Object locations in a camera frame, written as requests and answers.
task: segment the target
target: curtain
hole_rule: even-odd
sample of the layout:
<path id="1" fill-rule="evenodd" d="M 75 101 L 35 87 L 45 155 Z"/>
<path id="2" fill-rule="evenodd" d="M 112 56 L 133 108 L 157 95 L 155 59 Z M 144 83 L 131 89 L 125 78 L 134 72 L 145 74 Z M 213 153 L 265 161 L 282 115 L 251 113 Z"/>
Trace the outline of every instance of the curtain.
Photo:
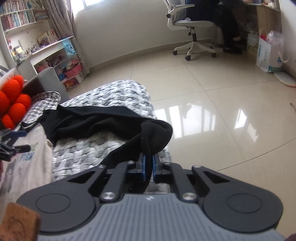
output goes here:
<path id="1" fill-rule="evenodd" d="M 51 24 L 60 40 L 74 36 L 72 28 L 74 16 L 70 0 L 43 0 L 43 6 L 47 9 Z M 75 36 L 70 40 L 81 62 L 83 73 L 85 75 L 89 74 L 89 67 Z"/>

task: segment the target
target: person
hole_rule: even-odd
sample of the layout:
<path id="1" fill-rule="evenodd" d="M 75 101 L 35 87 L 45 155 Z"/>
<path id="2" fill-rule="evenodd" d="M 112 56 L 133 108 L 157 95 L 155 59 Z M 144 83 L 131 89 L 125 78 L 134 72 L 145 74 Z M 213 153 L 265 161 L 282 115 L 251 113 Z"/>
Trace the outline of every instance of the person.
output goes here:
<path id="1" fill-rule="evenodd" d="M 241 54 L 242 50 L 235 45 L 235 41 L 240 41 L 240 32 L 232 14 L 231 9 L 220 0 L 186 0 L 186 4 L 195 4 L 194 7 L 186 9 L 186 16 L 192 21 L 211 21 L 221 28 L 224 39 L 225 53 Z"/>

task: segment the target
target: red plush toy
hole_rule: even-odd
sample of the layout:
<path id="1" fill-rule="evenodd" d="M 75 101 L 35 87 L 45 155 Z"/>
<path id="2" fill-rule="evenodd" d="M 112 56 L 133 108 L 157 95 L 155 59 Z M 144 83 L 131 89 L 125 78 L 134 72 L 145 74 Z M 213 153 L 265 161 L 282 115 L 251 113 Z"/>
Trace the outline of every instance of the red plush toy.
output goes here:
<path id="1" fill-rule="evenodd" d="M 25 94 L 20 94 L 19 97 L 15 100 L 15 103 L 23 104 L 26 108 L 26 111 L 28 111 L 28 109 L 30 108 L 31 102 L 31 97 Z"/>
<path id="2" fill-rule="evenodd" d="M 1 118 L 1 120 L 5 128 L 12 129 L 12 130 L 15 128 L 15 124 L 13 123 L 13 121 L 11 120 L 8 114 L 5 114 Z"/>
<path id="3" fill-rule="evenodd" d="M 0 117 L 6 128 L 14 129 L 23 119 L 31 105 L 31 97 L 20 94 L 23 89 L 23 77 L 14 76 L 7 81 L 0 91 Z"/>
<path id="4" fill-rule="evenodd" d="M 1 91 L 7 96 L 9 102 L 12 104 L 20 95 L 20 85 L 16 80 L 11 79 L 2 86 Z"/>
<path id="5" fill-rule="evenodd" d="M 8 115 L 15 124 L 18 124 L 25 114 L 26 108 L 21 103 L 13 104 L 8 110 Z"/>
<path id="6" fill-rule="evenodd" d="M 9 109 L 10 102 L 2 91 L 0 91 L 0 103 L 0 115 L 3 115 Z"/>
<path id="7" fill-rule="evenodd" d="M 20 85 L 20 93 L 22 92 L 22 89 L 24 87 L 24 78 L 21 75 L 16 75 L 13 77 L 14 80 L 16 80 Z"/>

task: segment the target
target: office chair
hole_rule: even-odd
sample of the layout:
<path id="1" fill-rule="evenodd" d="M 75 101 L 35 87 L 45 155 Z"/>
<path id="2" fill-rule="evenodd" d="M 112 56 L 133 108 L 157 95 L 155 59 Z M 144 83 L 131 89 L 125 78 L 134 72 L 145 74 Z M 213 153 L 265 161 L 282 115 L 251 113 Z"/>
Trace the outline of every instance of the office chair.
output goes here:
<path id="1" fill-rule="evenodd" d="M 191 21 L 191 20 L 185 20 L 186 18 L 186 8 L 194 7 L 194 4 L 187 4 L 187 5 L 181 5 L 180 0 L 163 0 L 166 7 L 168 8 L 167 18 L 168 18 L 168 28 L 170 30 L 179 30 L 179 29 L 185 29 L 190 28 L 190 32 L 188 35 L 192 35 L 193 41 L 191 43 L 188 43 L 186 45 L 177 47 L 173 51 L 173 55 L 177 55 L 178 50 L 188 49 L 189 51 L 185 57 L 186 60 L 190 61 L 190 56 L 193 52 L 202 52 L 202 51 L 208 51 L 212 53 L 212 57 L 216 57 L 216 52 L 211 47 L 206 47 L 200 43 L 197 42 L 196 39 L 196 33 L 195 28 L 210 28 L 214 27 L 215 24 L 210 21 Z"/>

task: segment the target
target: window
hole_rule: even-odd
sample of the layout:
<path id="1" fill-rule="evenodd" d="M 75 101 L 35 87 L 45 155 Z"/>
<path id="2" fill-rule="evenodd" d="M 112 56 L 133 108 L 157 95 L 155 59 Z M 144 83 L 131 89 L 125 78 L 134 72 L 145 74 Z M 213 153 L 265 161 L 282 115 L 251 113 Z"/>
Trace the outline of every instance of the window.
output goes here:
<path id="1" fill-rule="evenodd" d="M 71 0 L 73 14 L 76 15 L 80 10 L 87 9 L 89 6 L 101 1 L 102 0 Z"/>

